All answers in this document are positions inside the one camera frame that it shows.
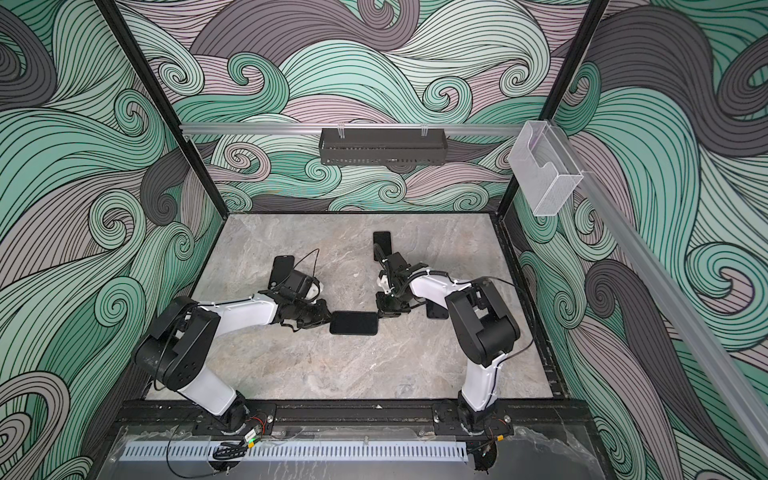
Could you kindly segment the black phone case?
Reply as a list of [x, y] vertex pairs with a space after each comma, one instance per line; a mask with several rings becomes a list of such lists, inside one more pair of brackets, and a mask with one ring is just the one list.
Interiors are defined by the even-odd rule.
[[272, 271], [270, 273], [270, 289], [276, 288], [290, 277], [295, 267], [295, 257], [293, 255], [278, 255], [273, 259]]

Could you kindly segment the black phone ribbed back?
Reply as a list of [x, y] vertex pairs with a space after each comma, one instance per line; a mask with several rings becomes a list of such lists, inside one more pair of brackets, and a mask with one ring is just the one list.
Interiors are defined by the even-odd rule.
[[389, 231], [375, 231], [373, 233], [374, 260], [382, 262], [392, 253], [391, 233]]

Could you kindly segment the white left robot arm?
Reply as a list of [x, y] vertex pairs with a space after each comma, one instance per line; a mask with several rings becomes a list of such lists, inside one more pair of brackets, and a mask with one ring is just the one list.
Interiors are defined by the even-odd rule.
[[178, 296], [154, 318], [134, 347], [134, 364], [235, 431], [249, 417], [244, 397], [207, 366], [217, 338], [239, 330], [291, 325], [295, 330], [331, 321], [323, 299], [285, 297], [262, 290], [246, 299], [203, 304]]

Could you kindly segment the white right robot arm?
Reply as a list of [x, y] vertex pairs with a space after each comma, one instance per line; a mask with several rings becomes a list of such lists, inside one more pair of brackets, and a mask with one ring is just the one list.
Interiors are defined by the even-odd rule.
[[457, 415], [466, 431], [475, 434], [483, 430], [498, 399], [500, 366], [511, 357], [521, 337], [519, 325], [495, 284], [487, 277], [455, 280], [429, 267], [412, 273], [382, 270], [377, 284], [381, 288], [377, 308], [384, 316], [406, 312], [413, 299], [425, 300], [447, 312], [467, 358]]

